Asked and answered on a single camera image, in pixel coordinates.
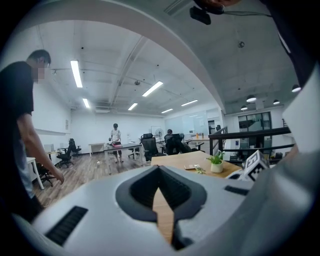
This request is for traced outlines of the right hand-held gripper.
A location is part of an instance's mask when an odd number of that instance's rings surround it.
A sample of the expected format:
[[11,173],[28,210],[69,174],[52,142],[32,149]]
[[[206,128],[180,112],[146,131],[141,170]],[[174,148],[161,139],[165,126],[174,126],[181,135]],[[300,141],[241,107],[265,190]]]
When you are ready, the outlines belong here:
[[226,178],[231,180],[255,182],[258,175],[270,168],[268,160],[259,150],[255,151],[249,158],[246,159],[242,169],[232,172]]

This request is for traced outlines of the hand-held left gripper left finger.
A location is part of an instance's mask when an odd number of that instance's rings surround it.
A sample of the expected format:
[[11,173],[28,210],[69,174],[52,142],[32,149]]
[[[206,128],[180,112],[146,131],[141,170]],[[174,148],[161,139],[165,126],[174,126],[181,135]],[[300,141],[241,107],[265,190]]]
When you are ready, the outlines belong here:
[[[171,256],[173,248],[156,223],[131,218],[116,202],[118,186],[147,170],[142,167],[90,181],[46,208],[33,223],[16,214],[13,220],[45,256]],[[86,213],[64,244],[58,245],[46,235],[73,208]]]

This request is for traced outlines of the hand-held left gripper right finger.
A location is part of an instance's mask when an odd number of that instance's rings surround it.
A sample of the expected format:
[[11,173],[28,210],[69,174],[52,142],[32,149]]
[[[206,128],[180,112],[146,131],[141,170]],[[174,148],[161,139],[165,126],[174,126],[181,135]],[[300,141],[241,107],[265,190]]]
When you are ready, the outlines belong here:
[[172,166],[167,168],[200,184],[206,190],[206,202],[200,211],[193,218],[178,222],[183,237],[191,239],[194,243],[204,240],[215,232],[244,201],[245,195],[227,191],[225,187],[230,186],[249,191],[254,184],[250,181],[197,174]]

